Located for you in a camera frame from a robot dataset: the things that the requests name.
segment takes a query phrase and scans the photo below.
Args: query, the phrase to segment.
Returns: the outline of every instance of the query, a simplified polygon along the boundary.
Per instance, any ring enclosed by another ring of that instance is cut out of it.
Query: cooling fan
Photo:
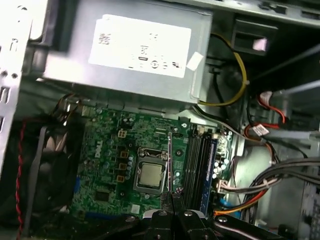
[[[71,202],[83,128],[69,125],[72,127],[48,118],[13,124],[0,181],[4,193],[0,196],[0,222],[21,223],[16,210],[19,155],[23,164],[18,200],[24,233],[28,234],[31,223],[43,221]]]

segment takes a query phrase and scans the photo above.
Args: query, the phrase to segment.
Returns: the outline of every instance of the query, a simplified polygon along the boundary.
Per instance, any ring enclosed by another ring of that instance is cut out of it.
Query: wire bundle
[[[278,184],[284,178],[295,177],[311,184],[320,185],[319,176],[310,175],[302,171],[303,167],[319,166],[319,157],[308,158],[308,160],[304,158],[288,159],[270,166],[265,171],[260,173],[248,188],[231,188],[222,184],[221,187],[226,192],[234,194],[246,194],[244,197],[244,203],[233,206],[231,209],[222,211],[218,210],[214,213],[216,215],[229,214],[247,209],[257,203],[270,187]],[[245,217],[246,214],[243,212],[241,218],[244,220]]]

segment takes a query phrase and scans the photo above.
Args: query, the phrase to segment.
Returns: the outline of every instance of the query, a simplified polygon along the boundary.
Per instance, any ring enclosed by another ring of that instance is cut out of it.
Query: cpu socket
[[[140,154],[134,174],[133,189],[146,194],[160,195],[165,187],[167,161],[161,156]]]

